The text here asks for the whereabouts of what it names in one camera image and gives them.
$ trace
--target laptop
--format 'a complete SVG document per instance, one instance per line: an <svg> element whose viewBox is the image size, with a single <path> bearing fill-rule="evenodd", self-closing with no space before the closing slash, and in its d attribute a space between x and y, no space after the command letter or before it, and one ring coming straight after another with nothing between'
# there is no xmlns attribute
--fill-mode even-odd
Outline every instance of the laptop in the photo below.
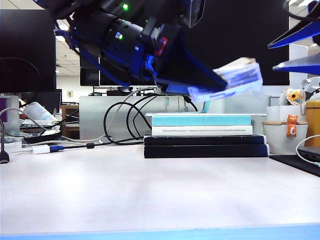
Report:
<svg viewBox="0 0 320 240"><path fill-rule="evenodd" d="M320 162L320 146L300 146L298 153L312 162Z"/></svg>

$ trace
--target white bottle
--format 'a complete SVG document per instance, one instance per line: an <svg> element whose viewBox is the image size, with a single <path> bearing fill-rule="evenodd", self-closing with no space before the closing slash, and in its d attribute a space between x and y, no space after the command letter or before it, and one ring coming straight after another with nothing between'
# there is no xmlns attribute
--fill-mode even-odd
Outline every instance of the white bottle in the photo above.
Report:
<svg viewBox="0 0 320 240"><path fill-rule="evenodd" d="M45 120L50 122L58 121L50 112L36 101L26 106L24 112L30 115L34 120Z"/></svg>

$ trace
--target black mouse pad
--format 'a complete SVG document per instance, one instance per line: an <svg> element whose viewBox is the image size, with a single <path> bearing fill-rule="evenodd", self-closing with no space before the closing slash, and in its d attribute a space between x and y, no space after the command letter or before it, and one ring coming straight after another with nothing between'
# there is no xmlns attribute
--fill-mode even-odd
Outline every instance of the black mouse pad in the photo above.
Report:
<svg viewBox="0 0 320 240"><path fill-rule="evenodd" d="M300 169L309 174L320 177L320 167L313 165L309 162L303 161L297 155L273 155L269 158L276 160L280 163L289 165L296 169Z"/></svg>

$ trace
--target robotic arm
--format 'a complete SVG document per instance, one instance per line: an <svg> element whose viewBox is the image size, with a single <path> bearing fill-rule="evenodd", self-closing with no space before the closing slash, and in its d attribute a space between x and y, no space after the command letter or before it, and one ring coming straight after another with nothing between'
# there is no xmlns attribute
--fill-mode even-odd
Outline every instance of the robotic arm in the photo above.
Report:
<svg viewBox="0 0 320 240"><path fill-rule="evenodd" d="M178 95L187 95L188 87L214 92L227 87L187 51L184 41L182 25L192 28L201 20L206 0L33 1L53 19L66 19L69 30L57 30L56 35L64 36L72 50L118 85L131 85L119 77L127 75ZM144 23L138 21L141 16ZM107 60L107 69L96 57Z"/></svg>

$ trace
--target white book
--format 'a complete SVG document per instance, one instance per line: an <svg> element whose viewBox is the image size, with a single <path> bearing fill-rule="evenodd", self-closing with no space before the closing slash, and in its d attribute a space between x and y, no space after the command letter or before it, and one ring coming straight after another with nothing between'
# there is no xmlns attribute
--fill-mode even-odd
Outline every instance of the white book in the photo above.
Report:
<svg viewBox="0 0 320 240"><path fill-rule="evenodd" d="M233 136L252 135L251 125L233 126L152 126L153 136Z"/></svg>

